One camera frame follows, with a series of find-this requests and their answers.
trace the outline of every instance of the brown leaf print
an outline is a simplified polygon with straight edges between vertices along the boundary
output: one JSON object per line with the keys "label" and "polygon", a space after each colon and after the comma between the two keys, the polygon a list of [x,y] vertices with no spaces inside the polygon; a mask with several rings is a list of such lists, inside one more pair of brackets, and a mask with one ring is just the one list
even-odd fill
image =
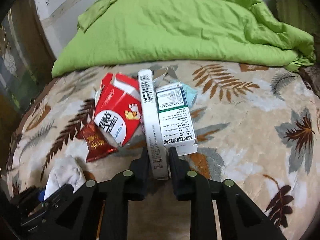
{"label": "brown leaf print", "polygon": [[88,116],[92,118],[95,110],[94,98],[87,99],[84,101],[84,104],[81,106],[81,109],[78,111],[78,114],[71,120],[69,120],[68,125],[65,126],[65,129],[60,132],[59,137],[53,143],[49,153],[46,156],[45,163],[42,168],[40,181],[42,181],[45,168],[49,165],[50,160],[54,155],[57,154],[59,150],[62,149],[63,143],[68,144],[68,140],[73,140],[76,133],[80,131],[81,124],[86,125],[88,123]]}
{"label": "brown leaf print", "polygon": [[268,70],[269,68],[266,66],[260,66],[260,65],[250,65],[245,63],[240,63],[240,69],[241,72],[247,72],[247,71],[255,71],[255,70]]}
{"label": "brown leaf print", "polygon": [[287,193],[291,190],[289,185],[285,185],[282,188],[279,187],[278,182],[271,176],[263,174],[265,178],[271,179],[278,188],[278,193],[271,199],[269,205],[266,208],[266,212],[270,210],[268,217],[276,227],[283,226],[288,227],[286,215],[292,214],[292,208],[288,204],[293,200],[291,195]]}
{"label": "brown leaf print", "polygon": [[208,135],[214,134],[214,133],[216,133],[216,132],[219,131],[219,130],[220,130],[220,129],[213,130],[213,131],[209,131],[209,132],[206,132],[206,133],[204,133],[204,134],[198,134],[198,135],[197,135],[198,142],[207,141],[207,140],[208,140],[208,138],[207,138]]}
{"label": "brown leaf print", "polygon": [[48,106],[47,103],[40,104],[36,111],[32,114],[32,120],[26,128],[26,131],[29,131],[35,128],[38,124],[42,122],[42,120],[49,114],[51,107]]}
{"label": "brown leaf print", "polygon": [[146,147],[146,146],[147,146],[146,140],[141,140],[133,145],[130,145],[128,147],[128,150],[138,149],[138,148],[142,148],[142,147]]}
{"label": "brown leaf print", "polygon": [[206,110],[206,107],[201,107],[201,108],[190,111],[192,121],[198,122],[204,115],[205,110]]}
{"label": "brown leaf print", "polygon": [[15,182],[12,182],[12,192],[13,192],[13,196],[19,195],[19,188],[20,188],[20,185],[18,184],[18,181],[17,181],[17,180],[16,180]]}
{"label": "brown leaf print", "polygon": [[83,175],[85,177],[85,180],[96,180],[96,177],[93,175],[93,173],[89,172],[89,171],[83,171]]}
{"label": "brown leaf print", "polygon": [[221,101],[225,96],[229,103],[231,103],[232,95],[236,97],[239,94],[246,95],[246,91],[253,93],[252,89],[259,88],[257,84],[242,82],[239,78],[235,78],[219,64],[202,66],[193,75],[196,75],[193,81],[198,80],[195,85],[196,87],[204,84],[202,89],[203,94],[211,88],[210,98],[213,98],[219,89],[219,100]]}
{"label": "brown leaf print", "polygon": [[38,104],[36,104],[35,108],[33,109],[32,117],[36,114],[37,110],[41,106],[41,103],[42,103],[42,100]]}
{"label": "brown leaf print", "polygon": [[209,165],[206,157],[201,153],[193,153],[189,155],[190,159],[197,166],[198,172],[205,176],[207,179],[210,178]]}
{"label": "brown leaf print", "polygon": [[311,153],[313,152],[313,134],[315,132],[312,130],[311,120],[308,113],[302,118],[301,123],[299,120],[295,121],[297,128],[292,130],[288,129],[284,138],[288,138],[288,141],[297,140],[296,151],[298,152],[298,156],[300,157],[300,152],[302,147]]}

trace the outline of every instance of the metal screw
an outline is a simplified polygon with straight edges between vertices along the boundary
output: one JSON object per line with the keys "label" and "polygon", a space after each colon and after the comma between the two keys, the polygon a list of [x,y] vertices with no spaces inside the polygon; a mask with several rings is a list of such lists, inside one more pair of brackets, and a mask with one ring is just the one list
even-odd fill
{"label": "metal screw", "polygon": [[189,177],[195,177],[195,176],[197,176],[197,173],[196,173],[195,171],[188,171],[188,172],[187,172],[187,175],[188,175]]}
{"label": "metal screw", "polygon": [[228,186],[228,187],[232,187],[233,184],[234,184],[234,182],[233,182],[233,180],[231,180],[231,179],[226,179],[226,180],[224,181],[224,184],[225,184],[226,186]]}
{"label": "metal screw", "polygon": [[125,177],[130,177],[130,176],[133,175],[133,172],[130,171],[130,170],[126,170],[126,171],[124,171],[122,174],[123,174],[123,176],[125,176]]}
{"label": "metal screw", "polygon": [[96,182],[94,180],[90,179],[85,183],[85,185],[87,187],[93,187],[94,185],[96,185]]}

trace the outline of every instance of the black plastic part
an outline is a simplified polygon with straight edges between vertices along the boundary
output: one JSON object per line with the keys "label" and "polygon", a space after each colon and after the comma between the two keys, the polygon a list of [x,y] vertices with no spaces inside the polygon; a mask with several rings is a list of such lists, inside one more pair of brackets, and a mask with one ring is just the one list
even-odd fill
{"label": "black plastic part", "polygon": [[[218,207],[223,240],[285,240],[281,231],[234,182],[217,182],[198,173],[188,173],[188,163],[179,159],[175,148],[169,150],[169,163],[174,194],[180,201],[191,202],[191,240],[217,239],[213,199]],[[12,232],[27,240],[95,240],[103,214],[99,239],[127,240],[128,201],[143,200],[147,194],[149,158],[145,148],[129,170],[132,174],[120,172],[109,181],[87,182],[74,194],[71,185],[64,185],[43,203],[41,210],[29,217],[25,213],[32,207],[27,204],[36,204],[34,188],[15,197],[12,200],[15,206],[0,192],[3,200],[0,214]]]}
{"label": "black plastic part", "polygon": [[191,200],[191,240],[217,239],[212,200],[216,200],[223,240],[285,240],[279,228],[233,182],[207,180],[201,174],[188,176],[190,167],[169,150],[174,194],[178,200]]}

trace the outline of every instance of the red box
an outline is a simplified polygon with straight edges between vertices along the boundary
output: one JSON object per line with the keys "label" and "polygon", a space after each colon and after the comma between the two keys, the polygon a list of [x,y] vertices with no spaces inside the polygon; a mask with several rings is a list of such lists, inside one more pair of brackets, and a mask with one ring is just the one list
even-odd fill
{"label": "red box", "polygon": [[137,80],[126,75],[107,73],[101,82],[94,122],[123,146],[142,120]]}

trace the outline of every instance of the white box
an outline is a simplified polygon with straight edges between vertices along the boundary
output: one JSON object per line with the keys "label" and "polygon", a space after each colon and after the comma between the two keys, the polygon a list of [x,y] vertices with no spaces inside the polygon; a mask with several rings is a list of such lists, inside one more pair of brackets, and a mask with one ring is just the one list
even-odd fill
{"label": "white box", "polygon": [[156,89],[162,141],[179,156],[197,152],[198,143],[181,82]]}
{"label": "white box", "polygon": [[141,95],[142,117],[145,127],[147,149],[155,179],[168,178],[166,148],[162,143],[160,123],[156,105],[155,91],[152,85],[152,71],[142,69],[138,72]]}

